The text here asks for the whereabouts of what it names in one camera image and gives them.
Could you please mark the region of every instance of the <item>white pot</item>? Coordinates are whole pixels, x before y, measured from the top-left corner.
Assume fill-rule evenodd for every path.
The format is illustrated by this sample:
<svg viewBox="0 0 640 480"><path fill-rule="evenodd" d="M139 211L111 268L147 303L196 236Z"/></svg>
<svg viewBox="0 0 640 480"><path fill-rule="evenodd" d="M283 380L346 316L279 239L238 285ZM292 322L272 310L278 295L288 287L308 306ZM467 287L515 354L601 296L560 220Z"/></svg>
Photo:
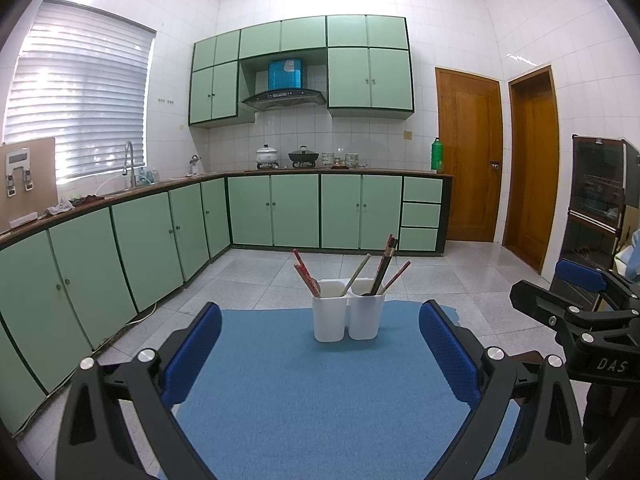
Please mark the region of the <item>white pot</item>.
<svg viewBox="0 0 640 480"><path fill-rule="evenodd" d="M255 161L259 164L273 164L278 161L278 150L265 144L264 148L255 150Z"/></svg>

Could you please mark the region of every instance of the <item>metal bolt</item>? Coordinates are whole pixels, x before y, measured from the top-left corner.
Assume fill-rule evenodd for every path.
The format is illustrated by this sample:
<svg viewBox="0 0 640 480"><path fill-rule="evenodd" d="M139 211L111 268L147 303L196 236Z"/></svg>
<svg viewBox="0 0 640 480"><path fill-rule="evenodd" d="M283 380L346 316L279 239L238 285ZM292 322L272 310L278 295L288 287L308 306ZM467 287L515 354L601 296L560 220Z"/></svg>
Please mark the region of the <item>metal bolt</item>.
<svg viewBox="0 0 640 480"><path fill-rule="evenodd" d="M486 354L493 360L499 361L504 357L504 352L497 346L492 346L486 351Z"/></svg>
<svg viewBox="0 0 640 480"><path fill-rule="evenodd" d="M151 348L147 348L138 354L138 361L142 361L143 363L148 363L156 357L156 351Z"/></svg>
<svg viewBox="0 0 640 480"><path fill-rule="evenodd" d="M553 368L559 368L562 366L562 359L557 355L549 355L546 357L546 360L549 361L549 364L552 365Z"/></svg>
<svg viewBox="0 0 640 480"><path fill-rule="evenodd" d="M93 368L95 365L95 361L94 358L92 357L85 357L84 359L82 359L82 361L80 361L80 367L82 368L82 370L88 370L89 368Z"/></svg>

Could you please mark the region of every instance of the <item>plastic bottle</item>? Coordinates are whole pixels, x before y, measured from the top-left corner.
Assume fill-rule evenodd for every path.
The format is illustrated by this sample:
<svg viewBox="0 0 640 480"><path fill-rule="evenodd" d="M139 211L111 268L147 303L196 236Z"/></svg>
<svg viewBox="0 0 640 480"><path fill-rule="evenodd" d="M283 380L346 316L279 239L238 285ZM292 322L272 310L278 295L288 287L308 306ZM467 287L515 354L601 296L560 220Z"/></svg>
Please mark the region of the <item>plastic bottle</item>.
<svg viewBox="0 0 640 480"><path fill-rule="evenodd" d="M431 169L437 170L438 163L442 163L442 143L440 138L436 137L436 140L431 144Z"/></svg>

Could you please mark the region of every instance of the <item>window blind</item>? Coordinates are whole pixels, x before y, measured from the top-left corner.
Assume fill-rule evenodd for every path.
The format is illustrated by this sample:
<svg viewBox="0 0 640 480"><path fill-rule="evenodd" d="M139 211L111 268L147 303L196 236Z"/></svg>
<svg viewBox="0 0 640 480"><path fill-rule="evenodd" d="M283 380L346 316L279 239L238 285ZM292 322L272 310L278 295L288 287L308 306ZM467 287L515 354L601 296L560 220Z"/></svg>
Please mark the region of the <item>window blind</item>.
<svg viewBox="0 0 640 480"><path fill-rule="evenodd" d="M24 40L4 142L56 137L58 180L145 164L147 74L155 34L88 7L45 0Z"/></svg>

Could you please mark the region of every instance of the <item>pot lid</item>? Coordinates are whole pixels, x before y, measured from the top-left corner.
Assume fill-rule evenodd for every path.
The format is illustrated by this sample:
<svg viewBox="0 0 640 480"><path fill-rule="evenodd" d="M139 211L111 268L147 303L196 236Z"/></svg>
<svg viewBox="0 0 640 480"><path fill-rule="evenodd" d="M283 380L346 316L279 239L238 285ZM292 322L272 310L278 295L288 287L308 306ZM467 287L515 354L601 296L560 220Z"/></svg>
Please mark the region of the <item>pot lid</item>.
<svg viewBox="0 0 640 480"><path fill-rule="evenodd" d="M275 148L270 148L268 144L265 144L264 148L255 150L255 153L278 153L278 150L276 150Z"/></svg>
<svg viewBox="0 0 640 480"><path fill-rule="evenodd" d="M291 154L292 155L317 155L317 153L314 150L310 150L306 146L300 146L299 150L296 150L295 152L291 152Z"/></svg>

